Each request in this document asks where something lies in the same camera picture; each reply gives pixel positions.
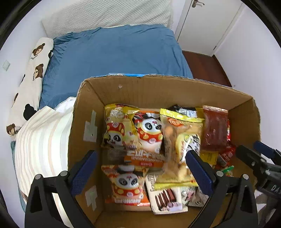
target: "light switch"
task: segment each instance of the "light switch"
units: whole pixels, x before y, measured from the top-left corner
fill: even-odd
[[[5,71],[7,71],[10,65],[11,64],[7,60],[5,60],[2,67],[4,68]]]

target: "yellow snack bag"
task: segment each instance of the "yellow snack bag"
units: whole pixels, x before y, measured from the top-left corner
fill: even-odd
[[[219,152],[214,152],[214,151],[200,151],[200,158],[202,161],[209,163],[210,165],[216,165],[217,164],[217,157],[218,157]]]
[[[138,137],[132,119],[138,111],[139,109],[136,107],[123,104],[106,105],[106,131],[103,135],[102,147],[126,150],[136,149]]]
[[[163,123],[163,136],[165,143],[166,163],[164,173],[158,176],[156,183],[194,183],[195,179],[187,168],[185,155],[189,150],[198,154],[200,151],[200,138],[203,129],[201,118],[188,117],[167,109],[160,110]]]

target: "bear cartoon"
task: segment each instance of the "bear cartoon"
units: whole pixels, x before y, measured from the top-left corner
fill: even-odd
[[[23,117],[25,120],[29,120],[36,112],[37,111],[35,111],[30,104],[26,104],[23,112]]]
[[[17,98],[18,94],[19,94],[19,93],[16,94],[15,99],[14,99],[14,102],[16,102],[16,98]]]
[[[49,54],[48,54],[48,57],[49,57],[49,59],[53,56],[53,50],[50,50],[50,52],[49,52]]]
[[[11,124],[11,125],[7,126],[7,128],[6,128],[7,133],[10,134],[10,135],[16,134],[15,127],[16,127],[15,124]]]
[[[33,55],[36,56],[38,55],[42,50],[43,50],[43,47],[45,46],[45,43],[42,43],[41,45],[39,45],[37,48],[35,48],[33,50]]]
[[[39,64],[37,67],[35,67],[35,71],[34,71],[34,76],[35,78],[43,78],[43,66],[44,64]]]
[[[21,83],[22,83],[22,81],[23,81],[24,77],[25,77],[25,74],[24,74],[24,76],[23,76],[23,78],[22,78],[22,80],[21,80]]]

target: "door handle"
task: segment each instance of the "door handle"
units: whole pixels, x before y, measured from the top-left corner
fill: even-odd
[[[205,4],[203,2],[199,2],[198,0],[194,0],[192,3],[192,7],[195,8],[196,6],[201,6],[203,7]]]

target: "chocolate wafer package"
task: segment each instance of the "chocolate wafer package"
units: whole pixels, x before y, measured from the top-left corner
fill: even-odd
[[[155,190],[157,173],[148,174],[145,178],[150,206],[154,214],[166,215],[187,212],[187,206],[182,203],[180,187]]]

